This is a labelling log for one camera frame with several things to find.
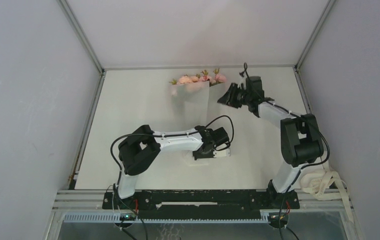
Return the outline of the pink fake flower stem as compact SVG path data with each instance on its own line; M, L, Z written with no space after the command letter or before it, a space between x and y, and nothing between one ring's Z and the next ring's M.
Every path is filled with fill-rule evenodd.
M201 73L201 76L199 77L199 82L210 82L211 84L214 83L214 78L212 76L209 75L209 71L208 70L203 70L200 72Z
M190 83L196 83L199 82L200 75L184 75L180 77L179 79L172 79L169 83L172 85L184 85L184 84L190 84Z
M214 78L210 80L211 86L222 84L227 81L226 76L220 73L220 68L215 68L213 72L214 72Z

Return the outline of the translucent white wrapping paper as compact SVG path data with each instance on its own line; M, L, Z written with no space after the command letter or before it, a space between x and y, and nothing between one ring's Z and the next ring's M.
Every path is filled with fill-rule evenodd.
M171 85L169 90L177 125L181 127L205 126L213 129L213 122L206 122L210 96L208 82Z

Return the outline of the cream printed ribbon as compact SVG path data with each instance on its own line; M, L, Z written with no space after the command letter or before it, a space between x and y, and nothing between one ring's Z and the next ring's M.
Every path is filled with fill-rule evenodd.
M326 193L325 190L333 184L338 192ZM318 201L342 200L348 220L353 224L354 217L350 206L350 192L345 181L340 178L337 171L329 167L326 162L323 169L317 169L305 174L300 180L301 190L311 194Z

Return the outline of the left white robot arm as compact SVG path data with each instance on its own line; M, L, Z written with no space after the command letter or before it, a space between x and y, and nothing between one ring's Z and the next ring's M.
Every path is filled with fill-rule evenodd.
M161 132L147 124L118 137L112 142L118 146L118 155L112 154L112 157L120 169L115 203L123 209L133 204L138 175L145 172L160 153L191 151L195 160L215 158L219 153L228 152L233 139L223 127L213 130L198 125L184 131Z

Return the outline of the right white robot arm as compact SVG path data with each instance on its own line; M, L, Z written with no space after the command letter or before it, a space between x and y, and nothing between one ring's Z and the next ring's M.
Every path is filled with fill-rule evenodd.
M244 83L232 83L218 99L219 104L240 108L247 106L256 117L270 122L280 130L280 149L284 162L268 184L267 203L280 208L286 193L294 189L301 172L316 165L324 153L323 136L312 114L297 115L266 97L259 76L247 77Z

